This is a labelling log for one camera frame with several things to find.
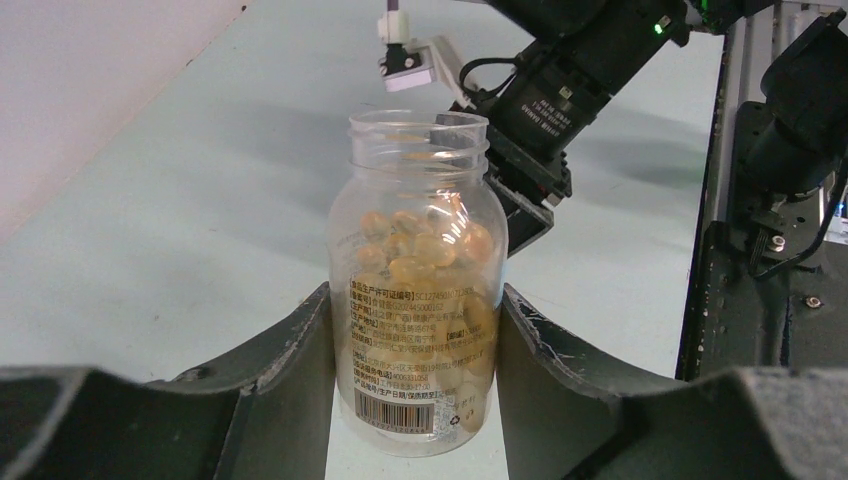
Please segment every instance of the clear plastic bottle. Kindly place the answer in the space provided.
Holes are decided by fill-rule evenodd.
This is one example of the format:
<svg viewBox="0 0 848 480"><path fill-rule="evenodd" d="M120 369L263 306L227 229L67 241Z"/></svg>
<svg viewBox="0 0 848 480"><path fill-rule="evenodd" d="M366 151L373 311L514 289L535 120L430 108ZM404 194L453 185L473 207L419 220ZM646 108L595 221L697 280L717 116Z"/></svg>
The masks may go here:
<svg viewBox="0 0 848 480"><path fill-rule="evenodd" d="M337 382L348 425L389 454L457 448L491 403L507 228L482 178L487 123L351 117L327 244Z"/></svg>

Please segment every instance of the product label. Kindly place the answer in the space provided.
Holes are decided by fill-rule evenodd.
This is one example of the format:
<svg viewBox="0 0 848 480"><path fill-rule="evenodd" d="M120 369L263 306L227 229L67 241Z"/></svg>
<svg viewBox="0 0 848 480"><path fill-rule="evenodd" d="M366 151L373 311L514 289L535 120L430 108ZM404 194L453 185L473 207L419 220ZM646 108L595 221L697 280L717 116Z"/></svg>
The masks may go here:
<svg viewBox="0 0 848 480"><path fill-rule="evenodd" d="M493 354L493 329L466 320L474 289L400 291L354 279L348 293L356 415L395 433L453 430L464 369Z"/></svg>
<svg viewBox="0 0 848 480"><path fill-rule="evenodd" d="M521 105L521 111L548 135L558 138L571 125L571 119L545 99Z"/></svg>

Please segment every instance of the robotic arm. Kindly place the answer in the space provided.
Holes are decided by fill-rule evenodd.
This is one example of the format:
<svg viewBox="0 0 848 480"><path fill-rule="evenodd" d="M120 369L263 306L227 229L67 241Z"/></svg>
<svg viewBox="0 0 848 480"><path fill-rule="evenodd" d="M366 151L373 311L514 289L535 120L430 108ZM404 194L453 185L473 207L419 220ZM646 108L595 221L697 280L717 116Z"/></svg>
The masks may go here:
<svg viewBox="0 0 848 480"><path fill-rule="evenodd" d="M490 163L487 181L500 197L510 219L509 250L512 254L549 230L553 226L550 206L571 196L571 173L563 150L666 42L685 46L692 30L724 34L740 18L750 17L775 2L487 0L486 3L536 40L515 57L482 58L463 63L444 37L411 40L405 15L398 10L397 0L390 0L389 11L380 20L381 38L387 45L380 71L389 91L441 81L454 92L453 110L489 118L491 148L487 153ZM841 41L831 40L837 44ZM817 65L813 69L814 76L826 72L830 65L841 63L838 58L835 63L828 63L823 57L811 61ZM478 66L496 63L512 65L513 73L493 90L480 88L472 71ZM788 63L788 60L775 62L771 76L767 75L764 82L775 78L774 72L785 71ZM834 77L830 83L840 82L845 83L845 77ZM777 91L765 83L763 86L764 90ZM804 99L814 96L813 92L804 91L803 84L792 88L792 95L800 93ZM780 104L773 108L775 112L806 108L789 105L789 99L781 95L774 95L776 104ZM839 105L834 109L844 111ZM812 113L822 120L819 112ZM830 115L825 119L828 129L834 128L836 121L832 113L821 112ZM797 111L790 115L795 114L802 115ZM809 125L800 127L809 130ZM787 145L783 141L785 138L772 137L775 138L760 146L764 149L761 158L766 165L770 165L770 159L765 150ZM794 174L790 170L796 168L810 171L806 184L820 185L835 169L832 160L836 153L825 154L821 142L810 145L817 141L802 138L789 142L798 144L796 150L812 150L814 156L826 155L826 162L815 162L817 167L813 168L809 162L793 156L794 167L788 170L765 168L768 173L761 171L758 175L791 177ZM844 150L830 147L826 150L838 151L841 158Z"/></svg>

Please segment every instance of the barcode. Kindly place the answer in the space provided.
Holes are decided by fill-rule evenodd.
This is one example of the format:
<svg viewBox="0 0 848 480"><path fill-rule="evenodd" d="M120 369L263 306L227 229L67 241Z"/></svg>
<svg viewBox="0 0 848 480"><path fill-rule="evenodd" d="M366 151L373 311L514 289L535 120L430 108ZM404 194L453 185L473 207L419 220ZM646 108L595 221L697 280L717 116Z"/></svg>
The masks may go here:
<svg viewBox="0 0 848 480"><path fill-rule="evenodd" d="M435 406L404 405L356 390L356 416L369 425L395 433L433 433Z"/></svg>

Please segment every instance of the white table surface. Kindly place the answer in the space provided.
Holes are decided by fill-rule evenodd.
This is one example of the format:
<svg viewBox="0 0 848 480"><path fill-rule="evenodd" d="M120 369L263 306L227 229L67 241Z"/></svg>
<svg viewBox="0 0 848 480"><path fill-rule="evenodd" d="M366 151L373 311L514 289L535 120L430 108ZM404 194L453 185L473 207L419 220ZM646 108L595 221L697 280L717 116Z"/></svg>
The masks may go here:
<svg viewBox="0 0 848 480"><path fill-rule="evenodd" d="M438 85L383 91L382 7L249 7L0 247L0 364L172 378L274 324L324 281L327 212L349 175L347 117L451 102ZM450 33L466 60L529 43L486 6L404 7L414 34ZM507 281L553 320L665 375L676 361L720 51L721 39L695 35L684 50L660 52L568 148L574 198L508 265ZM463 448L401 459L334 421L326 478L507 478L500 425L494 409Z"/></svg>

